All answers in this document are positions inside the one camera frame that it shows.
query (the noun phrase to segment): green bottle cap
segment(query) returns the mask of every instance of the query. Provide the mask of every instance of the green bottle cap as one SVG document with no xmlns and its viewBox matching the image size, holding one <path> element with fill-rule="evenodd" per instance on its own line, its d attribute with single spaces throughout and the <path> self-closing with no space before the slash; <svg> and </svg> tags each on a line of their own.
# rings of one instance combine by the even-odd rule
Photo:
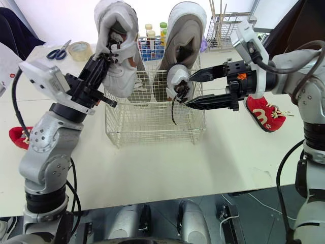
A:
<svg viewBox="0 0 325 244">
<path fill-rule="evenodd" d="M 160 23 L 160 28 L 167 28 L 167 23 L 165 23 L 165 22 L 161 22 Z"/>
</svg>

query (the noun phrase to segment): white table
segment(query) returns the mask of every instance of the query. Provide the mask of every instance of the white table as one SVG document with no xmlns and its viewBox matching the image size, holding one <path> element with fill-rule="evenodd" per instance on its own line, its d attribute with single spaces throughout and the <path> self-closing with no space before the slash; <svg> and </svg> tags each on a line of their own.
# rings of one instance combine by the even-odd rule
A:
<svg viewBox="0 0 325 244">
<path fill-rule="evenodd" d="M 44 57 L 52 49 L 36 47 L 28 60 L 43 58 L 57 65 L 64 74 L 79 74 L 84 62 L 75 62 L 70 56 L 48 61 Z M 202 67 L 221 64 L 229 57 L 233 61 L 240 60 L 235 51 L 203 53 Z M 225 84 L 225 78 L 206 83 L 205 93 L 224 93 Z M 72 154 L 82 208 L 274 187 L 281 159 L 303 138 L 303 123 L 289 96 L 269 93 L 265 96 L 270 103 L 295 115 L 288 117 L 275 133 L 261 130 L 240 102 L 238 112 L 206 111 L 207 129 L 196 145 L 184 142 L 131 145 L 122 149 L 117 149 L 105 134 L 104 103 L 101 102 L 95 115 L 85 119 L 79 144 Z M 17 98 L 27 126 L 33 126 L 53 102 L 36 91 L 24 75 L 18 82 Z M 17 148 L 8 136 L 10 128 L 19 126 L 10 91 L 0 98 L 0 110 L 0 217 L 22 215 L 24 179 L 18 165 L 25 151 Z M 299 153 L 287 161 L 282 184 L 295 182 Z M 68 179 L 72 182 L 72 172 Z"/>
</svg>

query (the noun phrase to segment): red slipper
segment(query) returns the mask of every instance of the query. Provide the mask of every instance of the red slipper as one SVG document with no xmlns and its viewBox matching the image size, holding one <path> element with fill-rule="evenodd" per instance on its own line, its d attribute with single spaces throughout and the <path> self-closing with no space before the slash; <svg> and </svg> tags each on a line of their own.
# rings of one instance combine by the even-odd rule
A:
<svg viewBox="0 0 325 244">
<path fill-rule="evenodd" d="M 27 127 L 27 130 L 29 132 L 31 132 L 32 129 L 33 129 L 32 127 Z M 29 139 L 26 137 L 22 127 L 11 128 L 9 131 L 9 137 L 17 147 L 25 150 L 28 149 Z"/>
<path fill-rule="evenodd" d="M 275 105 L 271 105 L 268 101 L 261 97 L 254 99 L 248 96 L 246 107 L 258 125 L 266 132 L 274 132 L 280 129 L 286 117 Z"/>
</svg>

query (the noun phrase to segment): bottle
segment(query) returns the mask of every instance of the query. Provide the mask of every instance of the bottle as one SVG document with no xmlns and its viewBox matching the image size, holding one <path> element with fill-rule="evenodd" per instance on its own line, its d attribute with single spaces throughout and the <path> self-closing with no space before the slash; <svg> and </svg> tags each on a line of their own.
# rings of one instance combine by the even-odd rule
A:
<svg viewBox="0 0 325 244">
<path fill-rule="evenodd" d="M 165 34 L 164 34 L 164 29 L 167 28 L 167 23 L 161 22 L 160 23 L 160 43 L 164 45 L 165 43 Z"/>
<path fill-rule="evenodd" d="M 146 28 L 146 34 L 147 34 L 147 36 L 148 36 L 148 31 L 151 31 L 151 30 L 152 30 L 152 24 L 146 24 L 146 25 L 145 25 L 145 28 Z"/>
<path fill-rule="evenodd" d="M 156 32 L 154 32 L 153 30 L 149 30 L 147 32 L 148 35 L 148 39 L 149 39 L 149 43 L 150 43 L 150 52 L 151 52 L 151 59 L 155 59 L 155 50 L 154 50 L 154 39 L 156 36 Z"/>
<path fill-rule="evenodd" d="M 167 41 L 167 29 L 164 29 L 163 33 L 164 33 L 164 43 L 162 43 L 162 45 L 165 47 L 166 46 L 166 41 Z"/>
</svg>

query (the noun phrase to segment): tape roll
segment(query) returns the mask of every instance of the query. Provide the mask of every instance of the tape roll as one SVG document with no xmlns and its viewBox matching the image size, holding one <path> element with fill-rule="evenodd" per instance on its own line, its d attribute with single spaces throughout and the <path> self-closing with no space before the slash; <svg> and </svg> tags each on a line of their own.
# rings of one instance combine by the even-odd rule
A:
<svg viewBox="0 0 325 244">
<path fill-rule="evenodd" d="M 69 45 L 68 52 L 74 61 L 87 61 L 92 56 L 90 44 L 87 42 L 75 42 Z"/>
</svg>

